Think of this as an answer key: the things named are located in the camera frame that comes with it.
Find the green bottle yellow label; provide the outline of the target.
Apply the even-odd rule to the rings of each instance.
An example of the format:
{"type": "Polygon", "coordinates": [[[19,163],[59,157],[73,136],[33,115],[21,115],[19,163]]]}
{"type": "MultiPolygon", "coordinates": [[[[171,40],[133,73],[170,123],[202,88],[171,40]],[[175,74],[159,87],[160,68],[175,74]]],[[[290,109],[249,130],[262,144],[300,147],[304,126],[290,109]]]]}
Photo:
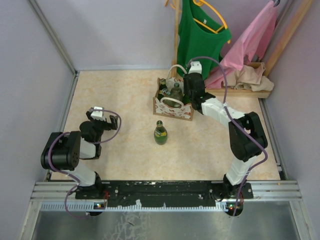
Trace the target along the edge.
{"type": "Polygon", "coordinates": [[[164,145],[168,140],[168,132],[161,120],[156,122],[156,128],[153,133],[154,140],[158,145],[164,145]]]}

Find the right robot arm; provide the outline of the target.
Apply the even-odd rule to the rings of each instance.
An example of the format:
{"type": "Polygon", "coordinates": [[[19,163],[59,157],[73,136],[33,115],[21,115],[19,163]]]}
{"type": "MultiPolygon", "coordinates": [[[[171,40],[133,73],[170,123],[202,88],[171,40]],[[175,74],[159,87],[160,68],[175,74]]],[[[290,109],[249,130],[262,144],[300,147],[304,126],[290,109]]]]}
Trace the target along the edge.
{"type": "Polygon", "coordinates": [[[223,177],[223,192],[229,198],[240,199],[250,172],[268,159],[268,140],[260,117],[253,111],[235,110],[206,92],[199,73],[188,73],[183,81],[184,94],[189,97],[193,109],[215,119],[228,130],[234,159],[223,177]]]}

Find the clear bottle green cap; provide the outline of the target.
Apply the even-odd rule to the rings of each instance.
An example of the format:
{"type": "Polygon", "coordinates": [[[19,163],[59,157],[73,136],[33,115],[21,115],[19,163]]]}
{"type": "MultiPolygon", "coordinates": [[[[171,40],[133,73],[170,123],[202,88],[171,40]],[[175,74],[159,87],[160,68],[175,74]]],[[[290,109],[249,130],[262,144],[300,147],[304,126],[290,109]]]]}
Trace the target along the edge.
{"type": "MultiPolygon", "coordinates": [[[[183,91],[180,88],[180,84],[178,82],[175,82],[171,91],[167,92],[167,97],[171,99],[175,99],[180,102],[183,101],[183,91]]],[[[173,107],[173,108],[180,108],[182,106],[181,103],[178,103],[172,100],[166,100],[165,102],[169,107],[173,107]]]]}

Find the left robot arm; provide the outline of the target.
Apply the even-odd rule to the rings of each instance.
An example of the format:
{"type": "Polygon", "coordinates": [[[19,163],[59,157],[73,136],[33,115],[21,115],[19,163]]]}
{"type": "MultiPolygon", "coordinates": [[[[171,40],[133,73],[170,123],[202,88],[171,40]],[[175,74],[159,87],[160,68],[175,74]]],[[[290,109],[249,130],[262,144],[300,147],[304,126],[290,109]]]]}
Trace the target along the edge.
{"type": "Polygon", "coordinates": [[[60,173],[75,181],[70,192],[76,199],[105,199],[109,192],[100,175],[89,169],[82,160],[97,160],[102,143],[109,142],[119,133],[122,119],[116,112],[93,107],[86,112],[88,118],[79,130],[53,132],[43,149],[40,163],[43,169],[60,173]]]}

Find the dark green bottle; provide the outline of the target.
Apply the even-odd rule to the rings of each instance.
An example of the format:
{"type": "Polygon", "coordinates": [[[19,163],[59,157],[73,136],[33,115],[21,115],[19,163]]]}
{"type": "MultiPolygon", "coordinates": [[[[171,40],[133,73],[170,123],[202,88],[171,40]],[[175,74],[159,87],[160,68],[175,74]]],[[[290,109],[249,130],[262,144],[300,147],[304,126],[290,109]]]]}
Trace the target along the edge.
{"type": "Polygon", "coordinates": [[[168,94],[168,87],[167,87],[167,82],[165,78],[160,78],[159,79],[159,92],[158,96],[166,96],[168,94]]]}

